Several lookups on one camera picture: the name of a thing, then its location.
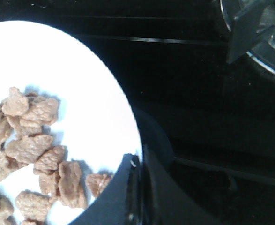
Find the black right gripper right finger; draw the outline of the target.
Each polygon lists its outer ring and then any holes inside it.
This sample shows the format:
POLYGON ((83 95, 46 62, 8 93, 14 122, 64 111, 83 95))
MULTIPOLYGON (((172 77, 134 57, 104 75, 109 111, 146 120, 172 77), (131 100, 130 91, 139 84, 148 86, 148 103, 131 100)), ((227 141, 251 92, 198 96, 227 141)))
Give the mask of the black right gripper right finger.
POLYGON ((174 154, 167 134, 148 113, 133 106, 142 143, 142 223, 144 225, 221 225, 169 175, 174 154))

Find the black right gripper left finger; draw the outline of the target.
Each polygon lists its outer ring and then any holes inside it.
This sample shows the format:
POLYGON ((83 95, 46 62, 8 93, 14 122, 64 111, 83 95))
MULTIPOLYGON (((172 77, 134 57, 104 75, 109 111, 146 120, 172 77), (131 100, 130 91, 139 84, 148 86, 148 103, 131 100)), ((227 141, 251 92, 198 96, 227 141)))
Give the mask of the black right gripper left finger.
POLYGON ((73 219, 71 210, 51 212, 47 225, 141 225, 140 161, 125 154, 100 196, 73 219))

